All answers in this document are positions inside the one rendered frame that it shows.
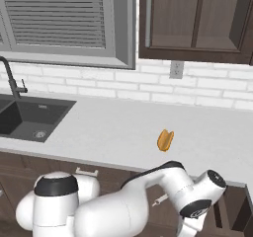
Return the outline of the dark brown drawer front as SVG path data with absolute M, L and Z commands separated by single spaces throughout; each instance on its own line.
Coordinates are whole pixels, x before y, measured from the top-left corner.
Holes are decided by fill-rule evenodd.
M 80 168 L 80 170 L 84 172 L 94 173 L 95 171 L 98 171 L 99 174 L 97 179 L 101 187 L 101 195 L 118 191 L 122 183 L 130 177 L 130 171 L 94 165 L 72 163 L 33 156 L 23 156 L 23 161 L 26 167 L 32 169 L 40 175 L 54 171 L 63 171 L 74 174 L 77 168 Z

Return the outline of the orange-brown hot dog bun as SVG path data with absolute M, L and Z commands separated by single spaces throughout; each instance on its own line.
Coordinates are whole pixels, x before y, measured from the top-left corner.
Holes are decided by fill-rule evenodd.
M 163 129 L 157 139 L 158 149 L 163 152 L 168 151 L 171 146 L 173 138 L 174 138 L 173 131 Z

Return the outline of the dark grey sink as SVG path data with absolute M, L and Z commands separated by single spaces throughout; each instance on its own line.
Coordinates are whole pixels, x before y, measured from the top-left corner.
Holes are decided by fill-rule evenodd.
M 0 94 L 0 137 L 44 143 L 75 101 Z

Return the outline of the grey window with blinds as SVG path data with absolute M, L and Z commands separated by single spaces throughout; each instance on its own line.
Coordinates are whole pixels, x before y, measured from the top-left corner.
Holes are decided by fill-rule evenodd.
M 135 20 L 135 0 L 0 0 L 0 55 L 133 69 Z

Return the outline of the black sink tap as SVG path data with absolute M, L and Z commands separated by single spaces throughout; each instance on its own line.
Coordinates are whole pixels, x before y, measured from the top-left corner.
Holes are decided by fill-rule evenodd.
M 19 87 L 17 85 L 17 82 L 16 82 L 16 80 L 13 76 L 13 73 L 12 73 L 11 67 L 9 65 L 9 62 L 5 57 L 0 56 L 0 61 L 2 61 L 4 63 L 6 73 L 8 75 L 8 82 L 9 82 L 13 97 L 15 99 L 20 99 L 21 93 L 27 93 L 28 88 L 25 85 L 23 85 L 22 87 Z

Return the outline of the grey wall socket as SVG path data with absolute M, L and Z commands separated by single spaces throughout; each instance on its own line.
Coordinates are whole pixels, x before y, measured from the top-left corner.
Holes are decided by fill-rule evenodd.
M 170 66 L 170 77 L 172 79 L 182 79 L 184 72 L 184 61 L 172 60 Z

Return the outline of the dark brown wall cupboard door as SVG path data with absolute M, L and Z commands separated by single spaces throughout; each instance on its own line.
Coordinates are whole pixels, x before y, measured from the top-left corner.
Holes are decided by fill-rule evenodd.
M 146 0 L 139 0 L 140 58 L 189 60 L 198 0 L 152 0 L 150 47 L 145 47 Z
M 247 64 L 253 48 L 243 46 L 251 0 L 203 0 L 196 48 L 213 62 Z

